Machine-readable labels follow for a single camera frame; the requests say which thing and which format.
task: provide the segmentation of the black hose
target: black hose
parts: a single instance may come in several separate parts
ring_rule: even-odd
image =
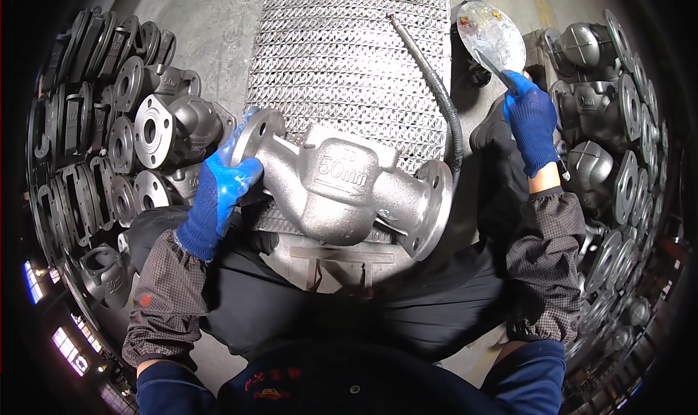
[[[434,96],[436,96],[436,100],[441,108],[441,114],[446,118],[451,128],[453,160],[449,168],[451,169],[451,175],[453,175],[453,188],[455,189],[458,186],[458,179],[461,175],[461,163],[463,162],[463,130],[461,129],[461,121],[458,119],[456,106],[453,105],[451,96],[449,96],[443,81],[426,60],[424,53],[422,53],[422,50],[414,41],[414,38],[407,32],[407,29],[400,23],[400,20],[395,17],[395,13],[385,11],[385,14],[395,28],[397,34],[402,38],[407,50],[412,54],[417,65],[420,67],[424,79],[426,79],[429,88],[432,90]]]

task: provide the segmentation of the hand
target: hand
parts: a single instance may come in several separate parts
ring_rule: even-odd
[[[525,164],[523,172],[532,178],[541,168],[559,159],[553,143],[557,114],[550,96],[532,81],[517,72],[502,73],[517,86],[517,96],[511,90],[505,94],[504,118],[517,140]]]
[[[179,244],[203,261],[214,258],[233,208],[262,175],[262,163],[257,158],[248,158],[237,166],[230,166],[240,133],[257,110],[250,109],[228,140],[201,165],[194,205],[189,209],[187,221],[177,228]]]

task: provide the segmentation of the metal casting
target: metal casting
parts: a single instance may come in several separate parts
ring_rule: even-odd
[[[416,260],[436,246],[453,195],[443,161],[427,161],[411,176],[397,168],[397,150],[351,134],[311,123],[301,147],[285,136],[279,111],[259,111],[241,133],[232,165],[259,159],[266,190],[304,235],[353,245],[377,222]]]

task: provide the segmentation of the factory window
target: factory window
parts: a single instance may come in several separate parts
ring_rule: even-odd
[[[53,343],[56,344],[58,350],[60,350],[75,372],[79,376],[83,376],[89,367],[87,365],[87,360],[80,356],[77,352],[77,348],[75,348],[75,344],[68,338],[62,327],[58,327],[56,333],[53,334]]]
[[[102,345],[97,341],[97,338],[94,337],[92,334],[92,331],[87,327],[87,324],[83,321],[82,317],[76,317],[75,315],[71,314],[71,317],[73,318],[73,321],[75,324],[77,324],[77,328],[80,329],[80,331],[85,335],[85,338],[87,338],[87,341],[89,344],[92,346],[92,349],[99,353],[100,350],[102,349]]]
[[[57,283],[59,280],[61,280],[61,274],[58,272],[57,269],[53,269],[48,272],[49,275],[51,275],[51,281],[54,283]]]
[[[29,261],[24,263],[24,276],[27,278],[27,286],[29,287],[29,292],[31,294],[31,301],[36,305],[41,297],[43,297],[43,292],[39,287],[39,282],[36,281],[36,276],[34,271],[31,269],[31,264]]]
[[[124,401],[123,398],[117,393],[114,388],[109,385],[104,385],[100,392],[102,399],[109,404],[115,414],[118,415],[131,415],[134,414],[134,410],[128,406],[128,403]]]

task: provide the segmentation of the blue rubber-coated glove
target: blue rubber-coated glove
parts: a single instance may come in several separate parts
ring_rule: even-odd
[[[517,147],[523,158],[523,172],[536,176],[538,170],[550,162],[557,162],[558,152],[553,143],[553,131],[558,116],[550,96],[522,74],[502,71],[517,86],[518,95],[512,90],[505,94],[504,119],[509,123]]]
[[[194,205],[189,209],[187,221],[177,228],[179,245],[202,261],[208,262],[215,257],[216,246],[228,229],[237,201],[262,175],[262,163],[257,158],[245,159],[235,167],[229,166],[240,133],[257,110],[249,110],[225,144],[201,165]]]

